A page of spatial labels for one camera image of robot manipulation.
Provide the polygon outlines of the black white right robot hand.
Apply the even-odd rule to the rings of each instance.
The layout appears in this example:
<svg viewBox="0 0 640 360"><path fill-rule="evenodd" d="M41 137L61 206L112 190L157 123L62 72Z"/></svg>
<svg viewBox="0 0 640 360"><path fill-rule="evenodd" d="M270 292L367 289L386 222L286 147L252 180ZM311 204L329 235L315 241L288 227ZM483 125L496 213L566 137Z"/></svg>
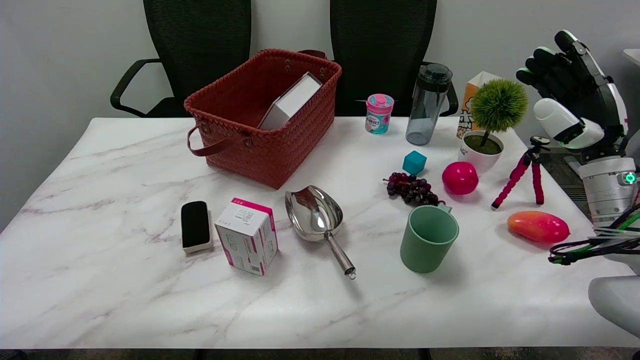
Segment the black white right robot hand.
<svg viewBox="0 0 640 360"><path fill-rule="evenodd" d="M516 72L541 96L534 104L535 118L583 163L626 157L627 109L613 78L569 30L560 30L554 41L558 52L538 47Z"/></svg>

